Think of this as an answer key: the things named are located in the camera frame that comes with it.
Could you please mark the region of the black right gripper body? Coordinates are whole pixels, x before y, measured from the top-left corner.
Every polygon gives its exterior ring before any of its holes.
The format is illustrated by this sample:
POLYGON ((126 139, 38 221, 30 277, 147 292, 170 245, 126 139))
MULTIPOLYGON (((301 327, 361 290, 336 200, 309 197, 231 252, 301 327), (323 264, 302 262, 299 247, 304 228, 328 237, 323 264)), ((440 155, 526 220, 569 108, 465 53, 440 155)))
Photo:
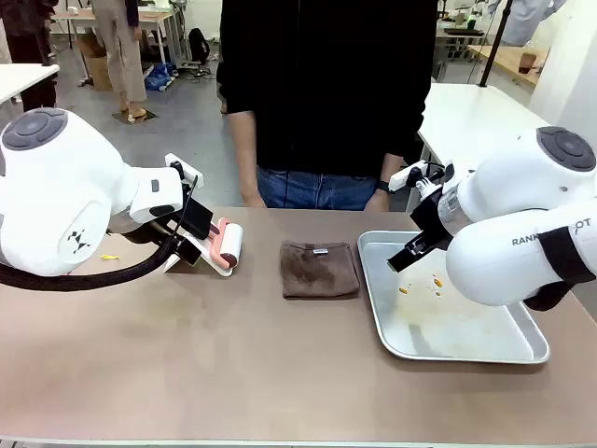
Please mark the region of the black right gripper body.
POLYGON ((449 247, 452 235, 444 227, 438 212, 441 197, 442 190, 438 188, 421 200, 410 214, 421 231, 409 242, 409 251, 413 255, 427 255, 433 249, 446 251, 449 247))

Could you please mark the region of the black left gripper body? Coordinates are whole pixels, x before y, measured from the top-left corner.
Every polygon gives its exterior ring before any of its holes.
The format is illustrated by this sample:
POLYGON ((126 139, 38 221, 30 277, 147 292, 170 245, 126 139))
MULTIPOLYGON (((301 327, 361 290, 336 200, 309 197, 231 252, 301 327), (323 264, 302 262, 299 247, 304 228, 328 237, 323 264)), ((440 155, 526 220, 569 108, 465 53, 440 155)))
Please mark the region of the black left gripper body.
POLYGON ((212 229, 213 212, 187 196, 179 213, 179 224, 198 240, 204 240, 212 229))

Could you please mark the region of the person's left hand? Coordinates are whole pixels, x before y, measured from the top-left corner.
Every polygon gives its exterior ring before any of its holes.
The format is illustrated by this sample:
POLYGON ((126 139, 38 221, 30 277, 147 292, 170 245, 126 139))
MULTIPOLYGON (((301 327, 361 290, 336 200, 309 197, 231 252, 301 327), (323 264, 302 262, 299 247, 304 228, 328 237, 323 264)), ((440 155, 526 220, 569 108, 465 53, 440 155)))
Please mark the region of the person's left hand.
POLYGON ((369 198, 366 212, 388 212, 390 207, 390 195, 381 189, 377 189, 369 198))

